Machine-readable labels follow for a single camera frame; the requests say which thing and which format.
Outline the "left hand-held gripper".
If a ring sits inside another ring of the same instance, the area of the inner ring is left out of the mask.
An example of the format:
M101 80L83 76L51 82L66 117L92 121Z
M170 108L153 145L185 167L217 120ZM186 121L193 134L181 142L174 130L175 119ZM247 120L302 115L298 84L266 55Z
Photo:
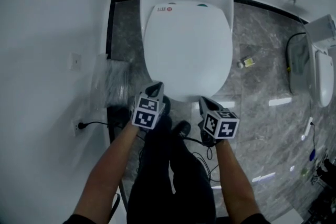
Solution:
M163 114L164 83L153 81L144 85L135 100L132 112L132 124L147 130L153 130Z

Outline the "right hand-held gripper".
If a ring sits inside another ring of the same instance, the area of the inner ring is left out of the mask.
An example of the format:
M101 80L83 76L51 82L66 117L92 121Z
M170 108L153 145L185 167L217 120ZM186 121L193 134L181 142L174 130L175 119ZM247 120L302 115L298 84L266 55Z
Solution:
M216 101L200 97L201 139L204 145L215 145L221 140L233 139L236 136L240 119L230 110L223 110L223 106Z

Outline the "person's right forearm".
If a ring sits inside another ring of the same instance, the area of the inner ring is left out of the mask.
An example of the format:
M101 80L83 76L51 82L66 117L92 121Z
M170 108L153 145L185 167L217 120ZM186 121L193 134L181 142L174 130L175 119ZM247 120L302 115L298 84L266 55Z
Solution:
M234 224L260 213L254 192L227 140L216 144L220 184L225 206Z

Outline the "person's left forearm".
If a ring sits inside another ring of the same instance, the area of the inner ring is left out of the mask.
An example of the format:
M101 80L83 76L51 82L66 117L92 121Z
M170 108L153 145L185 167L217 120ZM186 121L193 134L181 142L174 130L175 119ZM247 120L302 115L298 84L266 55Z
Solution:
M91 171L74 210L95 224L107 224L139 128L128 122Z

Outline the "white toilet with square tank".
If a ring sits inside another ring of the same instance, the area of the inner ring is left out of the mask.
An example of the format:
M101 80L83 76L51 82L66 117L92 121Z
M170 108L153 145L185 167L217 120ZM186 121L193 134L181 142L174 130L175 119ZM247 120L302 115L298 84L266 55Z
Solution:
M336 24L332 15L327 14L305 25L307 34L311 97L316 105L327 107L334 96L336 52Z

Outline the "person's right black shoe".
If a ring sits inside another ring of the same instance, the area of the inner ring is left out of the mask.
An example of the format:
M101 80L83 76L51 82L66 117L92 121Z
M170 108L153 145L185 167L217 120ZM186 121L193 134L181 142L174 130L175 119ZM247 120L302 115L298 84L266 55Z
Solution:
M186 138L190 134L191 125L188 121L182 120L179 122L172 131L172 134L179 138Z

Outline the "black power adapter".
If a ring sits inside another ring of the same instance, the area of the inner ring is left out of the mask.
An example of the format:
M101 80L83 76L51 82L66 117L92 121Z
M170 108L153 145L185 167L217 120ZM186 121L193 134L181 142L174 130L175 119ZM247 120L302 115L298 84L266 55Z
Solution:
M107 108L108 123L124 128L130 120L130 111L123 106L111 106Z

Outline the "crumpled clear plastic wrap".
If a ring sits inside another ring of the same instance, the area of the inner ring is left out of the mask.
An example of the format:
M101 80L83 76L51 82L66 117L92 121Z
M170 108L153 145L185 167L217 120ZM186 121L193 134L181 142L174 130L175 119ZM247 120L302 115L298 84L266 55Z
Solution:
M126 61L109 59L107 54L96 57L90 91L92 110L127 106L129 70Z

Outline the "person's black trousers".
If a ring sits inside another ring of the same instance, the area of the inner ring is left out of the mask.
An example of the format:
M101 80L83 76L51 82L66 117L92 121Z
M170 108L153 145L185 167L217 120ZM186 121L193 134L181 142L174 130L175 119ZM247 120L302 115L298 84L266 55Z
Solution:
M203 164L161 117L145 136L127 224L214 224L214 194Z

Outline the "white power strip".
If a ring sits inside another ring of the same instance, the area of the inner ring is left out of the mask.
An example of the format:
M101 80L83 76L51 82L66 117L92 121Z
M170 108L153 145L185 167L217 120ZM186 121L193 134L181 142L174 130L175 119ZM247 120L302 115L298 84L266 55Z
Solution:
M304 141L306 139L306 137L308 136L312 126L313 126L313 117L309 117L308 123L307 123L305 131L304 131L304 134L301 136L302 141Z

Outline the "black equipment pile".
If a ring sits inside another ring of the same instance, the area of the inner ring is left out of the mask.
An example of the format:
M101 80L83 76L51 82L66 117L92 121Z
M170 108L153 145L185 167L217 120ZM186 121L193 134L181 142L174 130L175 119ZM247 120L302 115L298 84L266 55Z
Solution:
M336 164L330 162L328 157L324 157L319 162L310 157L309 161L313 162L311 184L323 182L328 187L336 189Z

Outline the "person's black shirt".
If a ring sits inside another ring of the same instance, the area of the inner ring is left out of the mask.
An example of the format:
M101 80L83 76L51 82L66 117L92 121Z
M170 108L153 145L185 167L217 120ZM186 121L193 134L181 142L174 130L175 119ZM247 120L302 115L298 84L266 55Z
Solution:
M80 216L71 215L63 224L96 224L92 220ZM214 224L232 224L230 217L219 217ZM262 214L254 214L246 218L241 224L271 224Z

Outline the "wall socket with black plug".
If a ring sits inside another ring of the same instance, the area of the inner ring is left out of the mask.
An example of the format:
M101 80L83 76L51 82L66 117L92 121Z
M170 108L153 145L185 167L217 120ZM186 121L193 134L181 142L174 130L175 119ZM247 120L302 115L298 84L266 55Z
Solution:
M71 123L74 137L79 136L87 127L87 124L84 123L82 119L73 119Z

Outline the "white wall switch plate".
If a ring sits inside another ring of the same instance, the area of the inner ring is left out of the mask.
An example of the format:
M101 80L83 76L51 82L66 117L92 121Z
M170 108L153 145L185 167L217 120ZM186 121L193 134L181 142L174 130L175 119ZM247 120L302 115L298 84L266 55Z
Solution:
M71 52L69 55L69 69L72 71L81 71L81 55Z

